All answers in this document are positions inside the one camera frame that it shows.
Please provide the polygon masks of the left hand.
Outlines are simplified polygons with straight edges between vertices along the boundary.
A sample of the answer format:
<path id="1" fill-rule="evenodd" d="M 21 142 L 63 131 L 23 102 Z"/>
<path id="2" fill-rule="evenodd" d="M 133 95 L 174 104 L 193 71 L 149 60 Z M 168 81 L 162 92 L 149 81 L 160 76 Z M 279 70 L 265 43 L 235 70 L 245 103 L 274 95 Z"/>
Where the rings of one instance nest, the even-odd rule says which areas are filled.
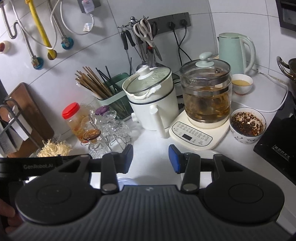
<path id="1" fill-rule="evenodd" d="M 19 226 L 23 224 L 23 220 L 20 215 L 16 213 L 15 209 L 4 202 L 2 199 L 0 200 L 0 211 L 1 217 L 7 221 L 8 226 L 5 227 L 4 231 L 6 234 L 15 231 Z"/>

